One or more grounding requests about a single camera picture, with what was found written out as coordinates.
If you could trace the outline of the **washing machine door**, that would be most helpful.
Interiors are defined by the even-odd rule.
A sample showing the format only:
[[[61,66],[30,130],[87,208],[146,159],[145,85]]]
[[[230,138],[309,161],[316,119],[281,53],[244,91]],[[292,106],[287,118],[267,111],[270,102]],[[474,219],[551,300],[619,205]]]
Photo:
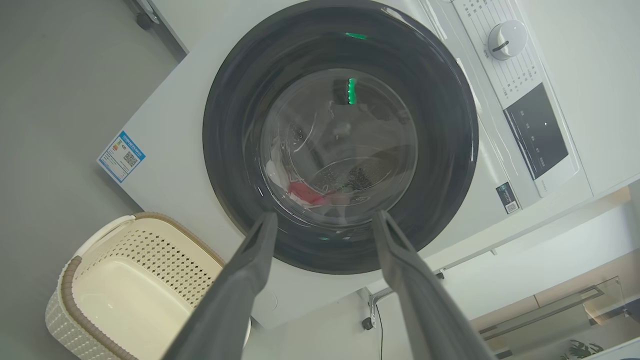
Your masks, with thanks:
[[[265,165],[279,143],[295,202]],[[377,271],[386,211],[416,250],[452,221],[479,124],[461,66],[425,25],[372,0],[307,0],[251,28],[222,62],[202,123],[206,171],[233,223],[278,214],[274,257],[329,275]]]

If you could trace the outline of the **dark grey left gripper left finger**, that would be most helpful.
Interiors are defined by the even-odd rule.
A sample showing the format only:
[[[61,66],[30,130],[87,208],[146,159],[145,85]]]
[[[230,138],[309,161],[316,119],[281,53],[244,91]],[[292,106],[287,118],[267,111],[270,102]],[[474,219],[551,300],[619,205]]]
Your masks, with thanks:
[[[162,360],[241,360],[256,296],[270,275],[278,216],[263,213]]]

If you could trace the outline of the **white control knob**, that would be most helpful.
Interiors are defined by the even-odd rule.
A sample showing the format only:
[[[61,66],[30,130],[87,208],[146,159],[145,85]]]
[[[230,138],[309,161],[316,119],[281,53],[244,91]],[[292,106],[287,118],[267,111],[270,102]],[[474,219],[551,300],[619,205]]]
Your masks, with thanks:
[[[509,60],[519,55],[528,44],[528,30],[519,20],[499,23],[487,38],[487,50],[497,60]]]

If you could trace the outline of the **cream perforated laundry basket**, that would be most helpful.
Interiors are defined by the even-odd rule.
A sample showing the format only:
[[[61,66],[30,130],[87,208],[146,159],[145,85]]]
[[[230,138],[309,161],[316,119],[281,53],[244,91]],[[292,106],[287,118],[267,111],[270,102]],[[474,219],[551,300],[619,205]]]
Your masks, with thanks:
[[[162,360],[225,264],[167,215],[122,216],[64,266],[46,328],[80,360]]]

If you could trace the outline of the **red white numbered jersey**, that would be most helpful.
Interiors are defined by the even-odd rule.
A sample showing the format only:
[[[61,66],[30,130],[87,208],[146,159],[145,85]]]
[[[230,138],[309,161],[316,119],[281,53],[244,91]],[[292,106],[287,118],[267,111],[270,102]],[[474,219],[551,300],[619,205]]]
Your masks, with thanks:
[[[281,144],[275,143],[272,145],[269,155],[270,158],[266,162],[265,171],[269,178],[272,192],[278,198],[287,196],[292,201],[299,203],[302,199],[293,190],[290,190],[290,186],[298,183],[300,178],[290,165],[285,164]]]

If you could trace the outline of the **black washing machine control panel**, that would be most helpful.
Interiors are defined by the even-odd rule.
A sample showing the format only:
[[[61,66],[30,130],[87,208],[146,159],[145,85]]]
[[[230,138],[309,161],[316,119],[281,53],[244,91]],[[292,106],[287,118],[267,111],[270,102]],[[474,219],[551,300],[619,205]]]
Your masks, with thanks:
[[[503,112],[533,180],[569,155],[542,83]]]

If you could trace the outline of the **blue energy label sticker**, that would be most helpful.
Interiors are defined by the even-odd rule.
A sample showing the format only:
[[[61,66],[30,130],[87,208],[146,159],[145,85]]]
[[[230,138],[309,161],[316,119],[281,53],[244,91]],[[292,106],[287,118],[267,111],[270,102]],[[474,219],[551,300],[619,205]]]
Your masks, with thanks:
[[[98,157],[97,162],[114,180],[123,183],[146,159],[146,155],[130,136],[121,131]]]

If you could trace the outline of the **green potted plant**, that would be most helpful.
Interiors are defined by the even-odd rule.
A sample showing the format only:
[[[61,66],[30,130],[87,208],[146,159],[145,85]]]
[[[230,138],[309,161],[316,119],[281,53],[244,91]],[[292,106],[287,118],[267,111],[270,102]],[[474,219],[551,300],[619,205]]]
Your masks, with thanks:
[[[560,360],[582,360],[605,351],[605,348],[594,342],[582,342],[575,339],[571,339],[569,342],[568,351],[560,355]]]

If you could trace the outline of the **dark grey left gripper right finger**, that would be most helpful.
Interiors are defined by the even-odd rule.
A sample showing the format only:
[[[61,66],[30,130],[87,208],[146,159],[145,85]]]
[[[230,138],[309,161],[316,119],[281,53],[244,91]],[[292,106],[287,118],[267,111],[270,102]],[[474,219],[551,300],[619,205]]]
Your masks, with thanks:
[[[414,360],[496,360],[388,212],[372,234],[382,275],[397,294]]]

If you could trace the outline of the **metal framed glass panel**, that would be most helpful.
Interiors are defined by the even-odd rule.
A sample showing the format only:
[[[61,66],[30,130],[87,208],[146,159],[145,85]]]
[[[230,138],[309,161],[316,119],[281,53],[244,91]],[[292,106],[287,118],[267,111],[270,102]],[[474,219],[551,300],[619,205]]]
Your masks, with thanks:
[[[521,356],[548,346],[571,346],[579,335],[626,312],[619,276],[480,330],[496,355]]]

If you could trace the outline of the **oval filter access cover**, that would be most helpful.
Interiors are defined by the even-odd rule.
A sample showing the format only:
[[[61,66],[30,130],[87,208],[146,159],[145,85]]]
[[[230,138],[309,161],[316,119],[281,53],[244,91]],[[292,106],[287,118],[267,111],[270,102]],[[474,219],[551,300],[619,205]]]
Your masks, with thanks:
[[[278,298],[276,294],[266,287],[254,299],[252,316],[256,319],[270,316],[277,306]]]

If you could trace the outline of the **metal leg with caster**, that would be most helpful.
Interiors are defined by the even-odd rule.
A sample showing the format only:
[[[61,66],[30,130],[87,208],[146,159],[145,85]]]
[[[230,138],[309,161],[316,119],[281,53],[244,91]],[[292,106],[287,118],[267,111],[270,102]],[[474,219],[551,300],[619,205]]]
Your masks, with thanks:
[[[366,316],[360,322],[362,330],[381,330],[382,320],[379,305],[383,300],[386,300],[391,295],[395,294],[395,291],[391,289],[387,281],[384,280],[382,271],[379,271],[379,278],[377,278],[377,280],[357,289],[355,294],[368,308]]]
[[[134,14],[135,22],[143,30],[158,27],[162,22],[153,6],[153,0],[123,0]]]

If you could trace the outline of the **small black QR sticker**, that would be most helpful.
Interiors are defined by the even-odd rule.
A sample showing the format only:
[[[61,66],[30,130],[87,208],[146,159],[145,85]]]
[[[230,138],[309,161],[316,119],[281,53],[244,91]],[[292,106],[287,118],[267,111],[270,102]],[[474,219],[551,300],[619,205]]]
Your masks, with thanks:
[[[503,208],[506,211],[506,214],[510,215],[520,209],[519,202],[508,181],[496,187],[496,192],[503,205]]]

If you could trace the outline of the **white washing machine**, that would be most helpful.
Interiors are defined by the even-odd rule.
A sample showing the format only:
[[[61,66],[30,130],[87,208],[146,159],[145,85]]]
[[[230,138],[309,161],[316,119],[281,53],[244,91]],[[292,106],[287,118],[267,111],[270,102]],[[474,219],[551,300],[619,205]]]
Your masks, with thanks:
[[[372,1],[393,7],[425,25],[412,14],[413,0]],[[235,253],[251,227],[243,232],[233,223],[210,183],[202,146],[206,102],[222,63],[238,41],[272,14],[301,2],[227,1],[213,16],[208,34],[188,50],[185,59],[121,130],[146,158],[119,186],[143,210],[176,219],[224,259]],[[462,67],[461,70],[470,85],[466,71]],[[471,93],[479,123],[472,89]],[[276,294],[278,305],[269,316],[253,318],[265,328],[281,325],[373,283],[379,278],[379,271],[381,268],[352,275],[330,275],[297,268],[274,257],[266,288]]]

